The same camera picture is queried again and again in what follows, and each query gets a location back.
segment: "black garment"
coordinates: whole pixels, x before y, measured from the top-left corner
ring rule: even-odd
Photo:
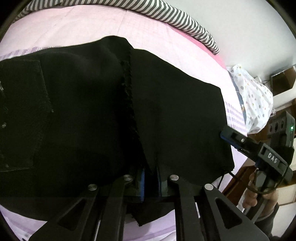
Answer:
[[[267,217],[266,219],[259,221],[259,222],[255,222],[255,225],[260,228],[260,230],[266,234],[266,236],[271,240],[271,241],[277,241],[279,240],[278,237],[273,237],[271,234],[273,225],[274,225],[274,218],[277,214],[279,210],[279,205],[276,204],[274,211],[272,212],[272,214]]]
[[[156,163],[165,165],[197,185],[234,167],[219,137],[227,124],[220,89],[126,39],[4,60],[0,76],[8,109],[0,204],[13,212],[49,220],[89,184],[111,183],[131,164],[150,177]],[[143,225],[173,209],[164,206],[143,204],[133,215]]]

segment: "striped pillow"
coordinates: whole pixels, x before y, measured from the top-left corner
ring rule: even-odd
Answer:
[[[150,18],[168,23],[203,43],[214,55],[219,48],[213,36],[187,13],[162,0],[32,0],[16,17],[15,21],[41,9],[54,6],[101,4],[136,11]]]

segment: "pink bedsheet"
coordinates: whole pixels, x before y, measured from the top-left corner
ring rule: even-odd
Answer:
[[[134,48],[145,49],[188,75],[220,87],[228,125],[246,135],[235,88],[219,55],[214,56],[203,44],[168,24],[135,12],[101,5],[80,5],[32,13],[11,25],[0,43],[0,60],[48,47],[92,42],[109,35],[124,37]],[[236,173],[246,157],[234,148],[232,154],[233,173]],[[220,190],[230,180],[231,176],[226,175]],[[27,240],[44,223],[20,217],[3,207],[0,210],[20,239]],[[174,211],[142,227],[136,222],[128,223],[124,240],[144,241],[173,230]]]

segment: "metal screw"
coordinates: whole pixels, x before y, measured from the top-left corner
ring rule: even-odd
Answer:
[[[131,181],[133,179],[131,175],[124,175],[123,178],[125,181]]]
[[[212,184],[206,184],[205,185],[205,189],[209,190],[209,191],[212,191],[214,189],[213,185]]]
[[[172,181],[177,181],[177,180],[179,179],[179,177],[178,177],[177,175],[171,175],[171,176],[170,176],[170,179],[171,179]]]
[[[88,188],[90,191],[94,191],[98,188],[98,186],[96,184],[89,184]]]

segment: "sleeve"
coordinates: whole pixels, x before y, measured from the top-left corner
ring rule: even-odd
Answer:
[[[274,217],[276,216],[277,212],[279,210],[279,205],[276,204],[274,207],[274,211],[271,213],[271,215],[265,217],[265,218],[260,218],[255,222],[255,225],[260,228],[260,230],[266,234],[266,236],[272,240],[276,241],[279,240],[278,237],[273,237],[271,234],[273,224],[274,224]]]

